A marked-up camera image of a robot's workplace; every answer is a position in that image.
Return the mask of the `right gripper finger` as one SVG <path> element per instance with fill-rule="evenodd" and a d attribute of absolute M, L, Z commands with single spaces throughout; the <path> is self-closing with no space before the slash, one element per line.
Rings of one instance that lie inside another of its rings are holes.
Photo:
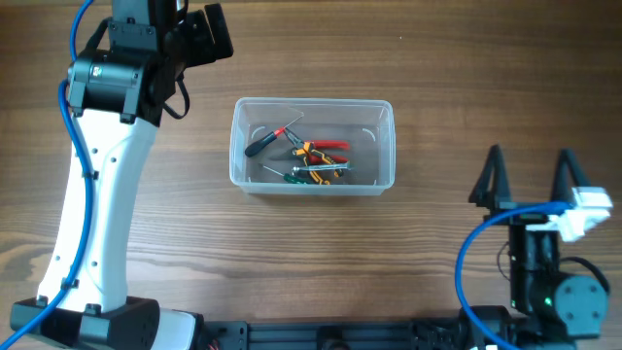
<path fill-rule="evenodd" d="M 503 153 L 499 145 L 490 148 L 468 202 L 487 209 L 509 209 L 512 206 Z"/>
<path fill-rule="evenodd" d="M 573 188 L 591 186 L 574 152 L 571 149 L 561 150 L 555 167 L 551 200 L 573 202 Z"/>

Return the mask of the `black red-collared screwdriver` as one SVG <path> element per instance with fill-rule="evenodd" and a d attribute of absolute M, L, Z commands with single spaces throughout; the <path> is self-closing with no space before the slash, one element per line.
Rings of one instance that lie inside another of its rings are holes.
<path fill-rule="evenodd" d="M 270 143 L 274 142 L 281 134 L 283 134 L 285 132 L 285 129 L 292 125 L 293 123 L 297 122 L 298 120 L 302 119 L 304 117 L 304 114 L 301 114 L 299 117 L 297 117 L 296 119 L 294 119 L 293 121 L 289 122 L 288 124 L 266 134 L 265 136 L 263 136 L 261 139 L 253 142 L 252 144 L 250 144 L 244 151 L 244 155 L 248 158 L 252 158 L 256 155 L 258 155 L 263 149 L 265 149 Z"/>

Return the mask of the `silver socket wrench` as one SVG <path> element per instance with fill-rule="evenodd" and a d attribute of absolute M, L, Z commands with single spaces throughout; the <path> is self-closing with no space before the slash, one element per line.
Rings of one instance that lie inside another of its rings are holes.
<path fill-rule="evenodd" d="M 292 172 L 299 171 L 327 171 L 327 170 L 350 170 L 350 162 L 336 163 L 336 164 L 324 164 L 324 165 L 306 165 L 306 166 L 294 166 Z"/>

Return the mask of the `orange black long-nose pliers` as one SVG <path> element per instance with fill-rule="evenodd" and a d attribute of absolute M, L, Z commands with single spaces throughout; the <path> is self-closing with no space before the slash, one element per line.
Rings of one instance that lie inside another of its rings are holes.
<path fill-rule="evenodd" d="M 328 154 L 326 154 L 323 151 L 320 151 L 318 149 L 315 148 L 314 146 L 314 142 L 312 141 L 304 141 L 301 138 L 299 138 L 295 133 L 293 133 L 290 129 L 286 128 L 285 129 L 285 135 L 288 138 L 288 140 L 293 143 L 294 148 L 297 148 L 297 150 L 299 152 L 301 151 L 305 151 L 306 153 L 308 153 L 309 155 L 313 155 L 313 156 L 318 156 L 320 157 L 325 164 L 336 164 L 338 163 L 333 157 L 329 156 Z M 303 158 L 303 163 L 304 165 L 311 165 L 308 163 L 307 157 Z M 333 171 L 333 175 L 334 177 L 342 177 L 344 176 L 344 170 L 332 170 Z M 330 181 L 324 179 L 321 175 L 320 175 L 320 171 L 306 171 L 309 173 L 311 180 L 317 184 L 317 185 L 330 185 Z"/>

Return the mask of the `green handled screwdriver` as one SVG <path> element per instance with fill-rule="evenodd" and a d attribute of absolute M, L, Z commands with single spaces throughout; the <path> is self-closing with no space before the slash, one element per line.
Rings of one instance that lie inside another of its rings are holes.
<path fill-rule="evenodd" d="M 266 166 L 265 164 L 262 164 L 261 167 L 263 169 L 266 169 L 266 170 L 268 170 L 268 171 L 270 171 L 270 172 L 280 176 L 286 183 L 299 184 L 299 185 L 310 185 L 310 184 L 313 184 L 313 181 L 311 181 L 311 180 L 297 177 L 297 176 L 295 176 L 295 175 L 293 175 L 291 173 L 279 172 L 279 171 L 277 171 L 277 170 L 275 170 L 275 169 L 273 169 L 273 168 L 271 168 L 269 166 Z"/>

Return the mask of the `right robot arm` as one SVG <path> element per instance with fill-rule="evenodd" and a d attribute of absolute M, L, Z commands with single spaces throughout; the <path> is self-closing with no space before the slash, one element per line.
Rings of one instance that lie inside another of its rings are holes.
<path fill-rule="evenodd" d="M 591 262 L 573 258 L 587 274 L 562 270 L 561 242 L 573 243 L 610 217 L 613 202 L 595 187 L 573 151 L 559 153 L 549 201 L 513 200 L 501 147 L 490 148 L 469 202 L 488 209 L 462 244 L 455 264 L 455 289 L 461 304 L 460 349 L 573 349 L 580 339 L 597 338 L 608 309 L 610 284 Z M 504 226 L 508 240 L 510 304 L 472 306 L 464 291 L 463 268 L 474 240 L 488 228 Z"/>

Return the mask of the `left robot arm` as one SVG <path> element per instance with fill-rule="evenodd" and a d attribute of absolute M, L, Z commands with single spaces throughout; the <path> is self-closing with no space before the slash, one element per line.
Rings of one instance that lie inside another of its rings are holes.
<path fill-rule="evenodd" d="M 187 69 L 231 57 L 220 4 L 117 1 L 72 50 L 58 104 L 72 142 L 52 259 L 35 297 L 11 311 L 10 347 L 25 336 L 63 349 L 213 349 L 198 313 L 133 297 L 127 243 L 139 180 L 169 99 Z"/>

